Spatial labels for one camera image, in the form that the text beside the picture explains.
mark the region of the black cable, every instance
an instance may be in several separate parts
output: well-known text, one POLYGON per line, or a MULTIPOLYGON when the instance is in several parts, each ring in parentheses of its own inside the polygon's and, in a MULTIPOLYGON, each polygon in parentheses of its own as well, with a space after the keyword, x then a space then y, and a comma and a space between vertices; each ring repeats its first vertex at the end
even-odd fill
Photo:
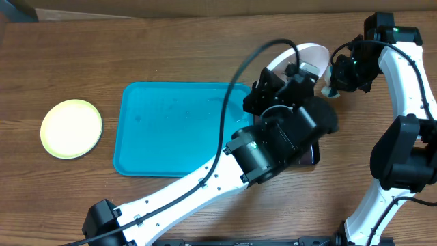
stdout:
POLYGON ((425 110, 425 113, 428 117, 428 119, 431 121, 431 124, 434 127, 434 130, 437 133, 437 123, 434 120, 434 118, 432 117, 431 111, 429 110, 429 103, 426 99, 426 94, 425 94, 425 86, 423 85, 423 80, 422 80, 422 76, 421 73, 419 72, 419 69, 417 68, 416 62, 413 61, 410 56, 408 56, 407 54, 405 54, 403 51, 401 51, 399 48, 397 48, 396 46, 393 46, 392 44, 387 44, 385 42, 381 42, 381 41, 376 41, 376 40, 356 40, 356 41, 351 41, 348 43, 345 43, 343 45, 341 45, 340 47, 338 47, 334 53, 330 56, 330 63, 331 65, 334 65, 334 56, 343 48, 349 46, 349 45, 353 45, 355 46, 356 44, 379 44, 382 46, 387 46, 389 48, 392 48, 393 50, 395 50, 396 52, 398 52, 402 57, 404 57, 408 63, 411 65, 412 69, 414 70, 414 73, 416 74, 417 77, 417 82, 419 83, 419 89, 421 91, 421 98, 423 101, 423 109, 425 110))
POLYGON ((393 201, 391 201, 391 203, 389 204, 389 206, 385 209, 384 213, 381 215, 381 217, 379 218, 378 222, 376 222, 376 225, 371 229, 371 233, 370 233, 370 237, 369 240, 366 243, 366 246, 370 246, 371 245, 371 240, 373 238, 373 236, 376 234, 376 230, 378 229, 378 227, 380 226, 380 224, 382 223, 382 221, 384 220, 384 218, 388 215, 388 213, 390 212, 390 209, 396 204, 397 202, 400 200, 409 200, 412 202, 416 202, 418 204, 422 204, 422 205, 426 205, 426 206, 437 206, 437 202, 426 202, 423 200, 419 200, 413 197, 398 197, 393 199, 393 201))
POLYGON ((217 147, 217 153, 216 153, 216 157, 214 159, 214 162, 212 164, 212 167, 210 169, 210 171, 206 174, 205 178, 203 178, 199 184, 197 184, 195 187, 193 187, 191 190, 189 190, 187 193, 185 193, 184 195, 180 196, 179 198, 175 199, 174 201, 138 218, 135 219, 134 221, 131 221, 129 223, 127 223, 126 225, 123 225, 115 230, 111 230, 110 232, 92 237, 92 238, 87 238, 84 240, 80 240, 77 242, 73 242, 73 243, 68 243, 65 244, 63 246, 79 246, 79 245, 84 245, 86 243, 91 243, 94 241, 97 241, 101 238, 104 238, 106 236, 110 236, 112 234, 118 233, 118 232, 122 232, 123 230, 131 227, 131 226, 135 226, 140 224, 142 221, 145 221, 146 219, 157 215, 158 213, 161 213, 162 211, 176 205, 177 203, 181 202, 183 199, 187 198, 188 196, 190 196, 191 194, 193 194, 194 192, 196 192, 199 188, 201 188, 202 186, 205 185, 206 181, 208 181, 208 179, 211 177, 211 175, 214 173, 214 170, 216 169, 217 163, 219 162, 219 157, 220 154, 222 152, 222 145, 223 145, 223 131, 225 128, 225 113, 226 113, 226 107, 227 107, 227 103, 229 101, 229 97, 231 96, 231 91, 234 88, 234 85, 236 84, 237 79, 240 77, 240 75, 244 72, 244 70, 246 69, 246 67, 263 51, 265 51, 267 48, 276 45, 276 44, 288 44, 290 45, 293 49, 294 52, 296 53, 296 65, 299 68, 300 65, 300 58, 299 58, 299 51, 296 47, 296 45, 288 39, 285 38, 280 38, 280 39, 276 39, 276 40, 272 40, 270 42, 265 43, 263 46, 259 47, 256 51, 254 51, 251 55, 249 55, 240 65, 240 67, 237 69, 237 72, 234 74, 234 76, 232 77, 231 82, 229 83, 229 86, 227 87, 226 90, 226 94, 225 94, 225 98, 223 99, 223 104, 221 107, 221 115, 220 115, 220 126, 219 126, 219 131, 218 131, 218 147, 217 147))
MULTIPOLYGON (((407 62, 411 65, 412 69, 414 70, 414 73, 416 74, 417 77, 417 82, 419 83, 419 89, 421 92, 421 98, 423 101, 423 109, 425 110, 425 113, 428 117, 428 119, 431 121, 436 133, 437 133, 437 123, 434 120, 434 118, 432 117, 431 111, 429 110, 429 104, 426 100, 426 94, 425 94, 425 86, 423 85, 423 80, 422 80, 422 76, 421 73, 419 72, 419 69, 417 68, 416 62, 413 61, 410 56, 408 56, 407 54, 405 54, 403 51, 401 51, 399 48, 397 48, 396 46, 393 46, 392 44, 387 44, 385 42, 381 42, 381 41, 376 41, 376 40, 356 40, 356 41, 351 41, 348 43, 345 43, 343 45, 341 45, 340 47, 338 47, 334 53, 331 55, 330 57, 330 63, 331 65, 334 65, 334 56, 343 48, 352 45, 353 48, 355 47, 356 44, 379 44, 382 46, 387 46, 391 49, 393 49, 394 51, 398 52, 402 57, 404 57, 407 62)), ((413 197, 398 197, 395 198, 390 204, 389 206, 386 208, 386 210, 384 211, 384 213, 381 215, 381 217, 378 219, 378 221, 376 222, 376 225, 371 229, 371 234, 369 235, 369 240, 366 243, 366 246, 370 246, 371 245, 371 240, 373 238, 373 236, 376 233, 376 230, 378 229, 378 227, 380 226, 380 224, 382 223, 382 221, 384 221, 385 217, 388 215, 388 213, 390 212, 390 210, 392 209, 392 207, 398 203, 398 201, 400 200, 409 200, 412 202, 416 202, 422 205, 426 205, 426 206, 437 206, 437 202, 426 202, 423 200, 419 200, 413 197)))

